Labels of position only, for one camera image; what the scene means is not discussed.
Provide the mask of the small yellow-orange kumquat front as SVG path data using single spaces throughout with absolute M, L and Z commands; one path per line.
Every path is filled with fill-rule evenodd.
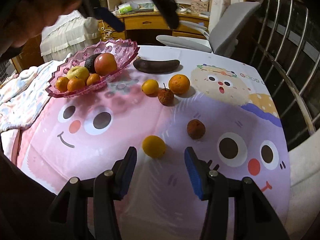
M 142 149 L 149 157 L 158 159 L 165 154 L 166 144 L 160 137 L 150 135 L 143 140 Z

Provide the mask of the small yellow-orange kumquat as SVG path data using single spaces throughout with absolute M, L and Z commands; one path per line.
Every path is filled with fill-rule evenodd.
M 142 84 L 141 89 L 144 94 L 152 95 L 158 92 L 159 84 L 154 79 L 148 79 Z
M 150 135 L 143 140 L 142 149 L 149 157 L 158 159 L 165 154 L 166 144 L 160 137 Z

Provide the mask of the red lychee front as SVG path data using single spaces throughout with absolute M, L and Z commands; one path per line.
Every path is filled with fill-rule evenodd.
M 187 133 L 191 139 L 198 140 L 201 139 L 206 132 L 206 127 L 200 120 L 193 119 L 187 124 Z

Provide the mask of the red lychee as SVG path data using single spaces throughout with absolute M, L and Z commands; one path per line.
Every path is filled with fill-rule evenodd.
M 187 133 L 191 139 L 198 140 L 201 139 L 206 132 L 206 127 L 200 120 L 193 119 L 187 124 Z
M 163 85 L 164 88 L 158 91 L 158 100 L 164 106 L 172 106 L 172 104 L 174 103 L 175 96 L 173 92 L 165 86 L 165 84 Z

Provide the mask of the dark avocado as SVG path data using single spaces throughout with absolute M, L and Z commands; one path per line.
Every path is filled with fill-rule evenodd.
M 86 67 L 88 71 L 92 74 L 96 73 L 94 63 L 95 63 L 95 59 L 98 56 L 100 56 L 100 53 L 89 56 L 85 61 L 84 67 Z

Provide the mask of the red lychee back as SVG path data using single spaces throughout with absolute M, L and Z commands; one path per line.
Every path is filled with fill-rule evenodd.
M 165 86 L 165 84 L 163 85 L 164 88 L 158 91 L 158 100 L 164 106 L 172 106 L 172 104 L 174 103 L 175 96 L 173 92 Z

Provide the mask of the large orange mandarin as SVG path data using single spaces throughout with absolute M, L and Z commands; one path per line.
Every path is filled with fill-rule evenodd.
M 61 76 L 57 78 L 57 81 L 55 83 L 55 87 L 58 91 L 64 93 L 68 90 L 67 86 L 69 83 L 69 79 L 65 76 Z

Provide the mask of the small yellow-orange kumquat back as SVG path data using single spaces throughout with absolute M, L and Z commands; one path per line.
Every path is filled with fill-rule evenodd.
M 148 79 L 142 84 L 141 89 L 144 94 L 152 95 L 158 92 L 159 84 L 154 79 Z

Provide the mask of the white pleated furniture cover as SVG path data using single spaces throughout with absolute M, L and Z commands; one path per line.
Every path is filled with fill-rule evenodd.
M 85 18 L 77 10 L 59 16 L 57 22 L 41 33 L 40 52 L 44 62 L 61 61 L 71 53 L 85 49 L 100 41 L 98 20 Z

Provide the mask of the wooden desk with drawers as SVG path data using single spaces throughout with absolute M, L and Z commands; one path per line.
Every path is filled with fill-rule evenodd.
M 102 41 L 121 38 L 122 40 L 131 39 L 139 45 L 160 46 L 161 43 L 156 40 L 158 35 L 205 38 L 199 31 L 184 25 L 180 25 L 177 29 L 170 29 L 159 12 L 137 12 L 120 15 L 118 18 L 125 26 L 124 31 L 117 32 L 109 24 L 103 21 L 98 22 L 98 30 Z

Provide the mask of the pink plastic fruit tray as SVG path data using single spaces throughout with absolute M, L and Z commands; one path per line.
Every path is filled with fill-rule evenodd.
M 138 51 L 136 42 L 122 39 L 88 46 L 57 67 L 46 91 L 54 98 L 67 98 L 101 89 L 136 58 Z

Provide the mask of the blackened overripe banana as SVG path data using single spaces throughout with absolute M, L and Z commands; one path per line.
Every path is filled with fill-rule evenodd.
M 179 60 L 151 61 L 137 58 L 133 66 L 140 72 L 147 74 L 166 74 L 173 72 L 180 65 Z

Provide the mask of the grey office chair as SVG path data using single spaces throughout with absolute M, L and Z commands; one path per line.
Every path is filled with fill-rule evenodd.
M 180 24 L 200 32 L 205 39 L 158 35 L 156 40 L 176 48 L 186 48 L 231 57 L 237 36 L 259 9 L 263 0 L 212 0 L 208 28 L 180 21 Z

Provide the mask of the cartoon printed bedsheet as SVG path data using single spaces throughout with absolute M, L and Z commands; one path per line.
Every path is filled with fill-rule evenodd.
M 141 86 L 154 79 L 168 86 L 172 74 L 147 75 L 127 68 L 106 88 L 73 98 L 52 98 L 22 134 L 17 166 L 58 193 L 72 177 L 88 179 L 111 168 L 127 149 L 138 159 L 128 194 L 116 203 L 123 239 L 198 239 L 207 204 L 193 191 L 184 150 L 212 160 L 232 179 L 251 177 L 278 217 L 287 218 L 290 163 L 274 102 L 251 66 L 187 49 L 142 46 L 148 60 L 177 59 L 190 80 L 187 93 L 164 106 Z M 187 133 L 190 120 L 206 127 L 201 139 Z M 155 135 L 166 144 L 163 157 L 142 149 Z

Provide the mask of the pastel floral blanket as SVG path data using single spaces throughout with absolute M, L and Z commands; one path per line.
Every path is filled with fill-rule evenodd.
M 20 72 L 1 88 L 1 132 L 28 129 L 50 99 L 46 88 L 62 61 L 49 61 Z

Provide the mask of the metal bed rail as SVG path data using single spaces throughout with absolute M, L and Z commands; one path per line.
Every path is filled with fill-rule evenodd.
M 258 71 L 292 150 L 319 131 L 319 17 L 303 0 L 245 1 L 261 6 L 232 58 Z

